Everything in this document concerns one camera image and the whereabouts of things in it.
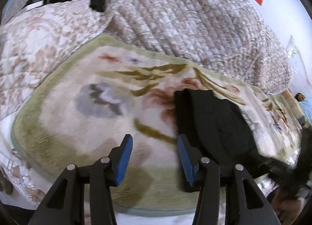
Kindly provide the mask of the floral fleece blanket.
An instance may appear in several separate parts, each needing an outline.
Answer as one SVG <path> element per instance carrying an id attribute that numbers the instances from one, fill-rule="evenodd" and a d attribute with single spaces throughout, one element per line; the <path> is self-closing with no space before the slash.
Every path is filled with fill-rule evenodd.
<path id="1" fill-rule="evenodd" d="M 113 203 L 139 216 L 190 214 L 198 195 L 181 188 L 174 114 L 174 93 L 186 88 L 238 105 L 260 154 L 296 164 L 300 125 L 283 96 L 105 35 L 34 91 L 14 121 L 12 143 L 43 195 L 68 164 L 93 164 L 130 134 L 133 151 Z"/>

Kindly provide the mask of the beige quilted bedspread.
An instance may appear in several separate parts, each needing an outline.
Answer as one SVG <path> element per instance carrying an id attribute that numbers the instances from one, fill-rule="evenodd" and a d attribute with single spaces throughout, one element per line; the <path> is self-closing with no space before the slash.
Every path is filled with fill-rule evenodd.
<path id="1" fill-rule="evenodd" d="M 48 4 L 1 27 L 1 122 L 100 35 L 176 57 L 275 96 L 291 79 L 283 45 L 247 0 L 90 0 Z"/>

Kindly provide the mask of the black pants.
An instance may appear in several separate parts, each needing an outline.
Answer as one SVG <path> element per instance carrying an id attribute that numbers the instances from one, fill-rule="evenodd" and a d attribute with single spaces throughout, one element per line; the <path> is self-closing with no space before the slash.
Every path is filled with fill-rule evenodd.
<path id="1" fill-rule="evenodd" d="M 254 178 L 269 172 L 236 104 L 211 90 L 184 89 L 175 92 L 175 113 L 179 133 L 223 170 L 241 164 Z"/>

